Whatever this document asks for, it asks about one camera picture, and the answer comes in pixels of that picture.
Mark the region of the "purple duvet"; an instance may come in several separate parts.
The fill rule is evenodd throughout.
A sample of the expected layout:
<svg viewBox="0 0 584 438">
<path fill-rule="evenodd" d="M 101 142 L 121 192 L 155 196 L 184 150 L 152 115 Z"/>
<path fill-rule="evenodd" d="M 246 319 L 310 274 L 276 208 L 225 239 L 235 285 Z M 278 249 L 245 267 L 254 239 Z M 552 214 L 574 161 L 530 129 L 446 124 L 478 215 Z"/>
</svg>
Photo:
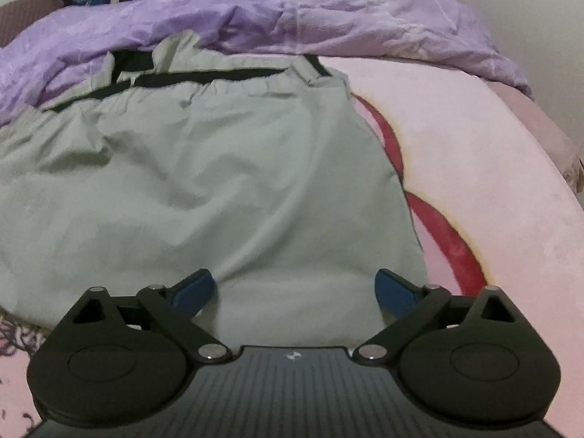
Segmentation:
<svg viewBox="0 0 584 438">
<path fill-rule="evenodd" d="M 191 30 L 221 53 L 398 57 L 531 93 L 526 74 L 456 0 L 134 0 L 52 12 L 1 51 L 1 121 L 99 70 L 111 50 L 149 50 Z"/>
</svg>

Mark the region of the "mauve pillow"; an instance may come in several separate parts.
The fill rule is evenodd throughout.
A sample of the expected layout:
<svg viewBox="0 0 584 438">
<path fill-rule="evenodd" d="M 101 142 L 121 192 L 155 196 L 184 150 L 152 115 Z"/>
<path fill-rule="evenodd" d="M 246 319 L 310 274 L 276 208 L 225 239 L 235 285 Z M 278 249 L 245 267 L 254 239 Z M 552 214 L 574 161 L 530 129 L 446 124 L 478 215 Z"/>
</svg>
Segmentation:
<svg viewBox="0 0 584 438">
<path fill-rule="evenodd" d="M 485 83 L 541 145 L 573 193 L 582 193 L 583 162 L 566 133 L 523 92 L 501 82 Z"/>
</svg>

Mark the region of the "grey and black jacket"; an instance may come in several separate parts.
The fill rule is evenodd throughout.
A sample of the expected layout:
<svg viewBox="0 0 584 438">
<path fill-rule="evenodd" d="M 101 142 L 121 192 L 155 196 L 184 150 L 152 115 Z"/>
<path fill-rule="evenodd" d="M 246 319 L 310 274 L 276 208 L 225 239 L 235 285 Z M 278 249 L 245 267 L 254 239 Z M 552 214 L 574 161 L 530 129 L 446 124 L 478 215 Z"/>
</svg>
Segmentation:
<svg viewBox="0 0 584 438">
<path fill-rule="evenodd" d="M 170 36 L 112 55 L 1 131 L 1 304 L 55 326 L 88 288 L 210 270 L 198 323 L 231 346 L 354 346 L 390 315 L 378 270 L 428 278 L 398 172 L 349 77 Z"/>
</svg>

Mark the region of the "maroon quilted headboard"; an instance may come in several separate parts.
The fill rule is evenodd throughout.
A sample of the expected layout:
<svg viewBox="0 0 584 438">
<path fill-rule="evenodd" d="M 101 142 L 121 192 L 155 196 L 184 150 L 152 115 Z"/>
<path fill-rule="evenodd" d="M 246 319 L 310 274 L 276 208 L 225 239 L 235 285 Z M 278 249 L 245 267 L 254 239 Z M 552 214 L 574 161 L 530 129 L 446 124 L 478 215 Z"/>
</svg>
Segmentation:
<svg viewBox="0 0 584 438">
<path fill-rule="evenodd" d="M 64 8 L 66 0 L 15 0 L 0 7 L 0 46 L 8 46 L 34 22 Z"/>
</svg>

